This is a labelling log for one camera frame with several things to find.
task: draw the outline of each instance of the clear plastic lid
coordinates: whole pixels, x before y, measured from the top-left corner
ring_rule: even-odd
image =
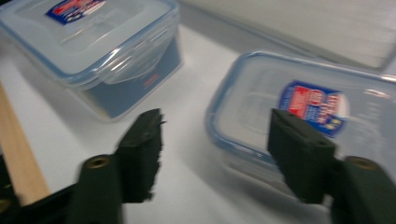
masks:
[[[216,143],[275,167],[267,152],[271,108],[305,119],[337,144],[337,157],[382,164],[396,180],[396,77],[270,52],[241,56],[208,109]]]
[[[83,83],[176,13],[172,0],[16,0],[0,12],[0,25],[56,78]]]

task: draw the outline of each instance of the printed label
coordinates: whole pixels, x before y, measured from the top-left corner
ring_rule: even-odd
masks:
[[[105,0],[65,0],[51,8],[46,15],[63,25],[80,20],[105,4]]]
[[[296,80],[283,90],[278,108],[304,119],[331,138],[346,125],[349,113],[347,98],[340,91]]]

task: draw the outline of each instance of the wooden board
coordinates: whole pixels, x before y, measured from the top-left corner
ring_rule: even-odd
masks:
[[[0,83],[0,147],[22,205],[34,203],[50,190],[35,161],[29,142]]]

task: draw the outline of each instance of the white table surface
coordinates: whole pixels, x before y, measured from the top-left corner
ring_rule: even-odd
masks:
[[[243,52],[289,49],[182,6],[183,65],[124,119],[103,123],[69,92],[0,44],[0,80],[52,192],[75,183],[80,164],[112,153],[140,113],[164,113],[162,168],[152,202],[124,206],[127,223],[330,223],[328,210],[229,175],[205,131],[205,111]]]

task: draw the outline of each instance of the plastic food container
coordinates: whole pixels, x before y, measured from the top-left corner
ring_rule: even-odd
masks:
[[[0,30],[95,114],[114,119],[177,68],[174,0],[15,0]]]
[[[208,109],[208,132],[227,167],[287,192],[266,149],[271,108],[305,119],[334,141],[338,158],[371,159],[396,180],[396,77],[270,52],[234,63]]]

